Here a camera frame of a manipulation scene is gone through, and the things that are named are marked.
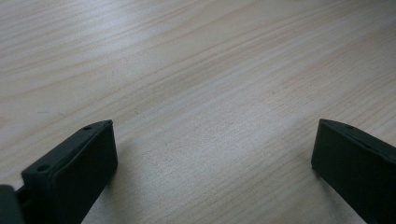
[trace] wooden table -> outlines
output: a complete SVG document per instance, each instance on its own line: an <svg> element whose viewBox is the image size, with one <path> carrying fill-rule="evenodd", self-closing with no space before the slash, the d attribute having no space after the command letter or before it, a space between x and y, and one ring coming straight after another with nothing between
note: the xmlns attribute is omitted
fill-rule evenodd
<svg viewBox="0 0 396 224"><path fill-rule="evenodd" d="M84 223L362 223L321 118L396 145L395 1L0 1L0 183L114 120Z"/></svg>

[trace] desk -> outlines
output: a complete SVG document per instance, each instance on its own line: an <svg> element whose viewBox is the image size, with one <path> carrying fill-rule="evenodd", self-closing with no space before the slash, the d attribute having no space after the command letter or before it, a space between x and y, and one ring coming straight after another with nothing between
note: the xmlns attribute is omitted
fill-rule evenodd
<svg viewBox="0 0 396 224"><path fill-rule="evenodd" d="M396 145L395 1L0 2L0 183L113 119L84 223L363 223L311 169L318 120Z"/></svg>

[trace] wood grain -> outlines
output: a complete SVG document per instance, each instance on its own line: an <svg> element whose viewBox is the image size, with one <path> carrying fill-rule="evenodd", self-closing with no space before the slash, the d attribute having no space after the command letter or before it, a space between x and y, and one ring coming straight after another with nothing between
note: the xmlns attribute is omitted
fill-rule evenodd
<svg viewBox="0 0 396 224"><path fill-rule="evenodd" d="M396 145L396 3L0 1L0 183L113 119L84 223L363 223L311 170L318 120Z"/></svg>

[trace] tabletop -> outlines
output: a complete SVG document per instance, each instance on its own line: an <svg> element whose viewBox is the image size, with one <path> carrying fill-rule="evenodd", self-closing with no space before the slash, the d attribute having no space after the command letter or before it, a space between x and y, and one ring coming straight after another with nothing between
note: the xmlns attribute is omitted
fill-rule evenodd
<svg viewBox="0 0 396 224"><path fill-rule="evenodd" d="M112 119L83 223L363 223L311 169L319 119L396 145L391 0L0 0L0 183Z"/></svg>

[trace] black object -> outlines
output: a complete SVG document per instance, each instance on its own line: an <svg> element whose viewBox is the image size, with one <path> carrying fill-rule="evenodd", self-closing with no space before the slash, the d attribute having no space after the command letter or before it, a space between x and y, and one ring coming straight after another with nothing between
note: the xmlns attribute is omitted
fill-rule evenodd
<svg viewBox="0 0 396 224"><path fill-rule="evenodd" d="M312 167L367 223L396 223L396 147L321 119Z"/></svg>
<svg viewBox="0 0 396 224"><path fill-rule="evenodd" d="M112 124L97 122L64 140L21 173L17 192L0 186L0 224L81 223L117 169Z"/></svg>

